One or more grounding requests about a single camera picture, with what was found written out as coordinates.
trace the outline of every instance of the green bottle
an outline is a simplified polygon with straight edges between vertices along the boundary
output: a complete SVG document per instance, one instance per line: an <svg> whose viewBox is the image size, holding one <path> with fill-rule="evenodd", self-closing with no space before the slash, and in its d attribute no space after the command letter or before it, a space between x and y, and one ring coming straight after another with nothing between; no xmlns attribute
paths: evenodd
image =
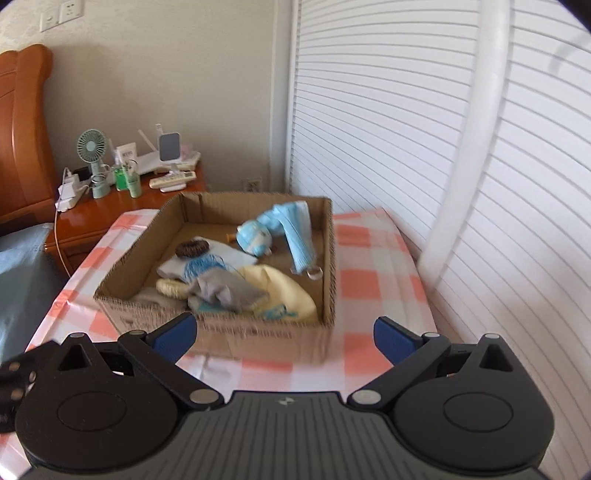
<svg viewBox="0 0 591 480"><path fill-rule="evenodd" d="M115 188L117 191L122 192L123 190L127 190L127 180L125 179L125 171L123 169L123 165L119 160L119 155L115 157Z"/></svg>

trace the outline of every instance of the remote control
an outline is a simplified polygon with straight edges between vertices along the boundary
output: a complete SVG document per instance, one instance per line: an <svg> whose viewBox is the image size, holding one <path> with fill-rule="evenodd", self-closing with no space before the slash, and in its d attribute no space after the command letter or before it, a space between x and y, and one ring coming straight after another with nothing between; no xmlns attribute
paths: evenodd
<svg viewBox="0 0 591 480"><path fill-rule="evenodd" d="M160 191L162 193L170 193L170 192L177 192L179 190L183 190L187 188L187 184L186 183L180 183L178 185L174 185L173 187L164 187L162 189L160 189Z"/></svg>
<svg viewBox="0 0 591 480"><path fill-rule="evenodd" d="M182 183L187 183L196 178L197 174L193 171L172 171L163 177L150 180L150 188L163 189L166 187L174 187L175 185L181 185Z"/></svg>

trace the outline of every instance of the wooden headboard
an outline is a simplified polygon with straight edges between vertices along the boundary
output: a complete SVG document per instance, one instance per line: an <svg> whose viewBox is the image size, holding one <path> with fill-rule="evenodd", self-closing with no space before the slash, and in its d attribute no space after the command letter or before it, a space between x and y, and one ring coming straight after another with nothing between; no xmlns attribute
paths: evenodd
<svg viewBox="0 0 591 480"><path fill-rule="evenodd" d="M43 115L51 50L0 54L0 235L53 221L58 175Z"/></svg>

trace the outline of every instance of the wooden furniture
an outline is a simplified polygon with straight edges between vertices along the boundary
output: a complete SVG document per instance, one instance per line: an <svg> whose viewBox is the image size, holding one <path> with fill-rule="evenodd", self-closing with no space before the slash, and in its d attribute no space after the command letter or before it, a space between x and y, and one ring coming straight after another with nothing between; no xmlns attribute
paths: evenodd
<svg viewBox="0 0 591 480"><path fill-rule="evenodd" d="M182 192L206 191L201 164L197 165L195 173L197 179L187 183L187 188ZM106 197L95 200L90 193L86 193L72 210L60 214L57 219L57 239L68 274L74 273L122 213L142 208L160 208L179 193L162 193L151 189L148 182L154 177L152 174L142 176L143 194L137 199L132 198L127 190L118 192L113 186ZM45 250L63 268L53 234L47 237Z"/></svg>
<svg viewBox="0 0 591 480"><path fill-rule="evenodd" d="M0 55L0 235L53 221L58 175L43 116L51 51Z"/></svg>

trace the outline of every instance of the blue plush toy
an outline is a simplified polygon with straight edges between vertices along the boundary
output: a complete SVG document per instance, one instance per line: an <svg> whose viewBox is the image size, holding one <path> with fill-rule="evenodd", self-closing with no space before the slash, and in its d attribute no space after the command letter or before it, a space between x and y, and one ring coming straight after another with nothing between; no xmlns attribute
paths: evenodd
<svg viewBox="0 0 591 480"><path fill-rule="evenodd" d="M236 240L247 254L255 257L262 257L271 253L273 238L268 228L257 220L249 220L239 226Z"/></svg>
<svg viewBox="0 0 591 480"><path fill-rule="evenodd" d="M271 253L274 236L287 238L294 272L308 272L314 280L322 277L322 269L316 267L316 252L312 245L312 227L308 204L304 201L275 205L256 220L249 220L238 227L236 240L251 255L261 257Z"/></svg>

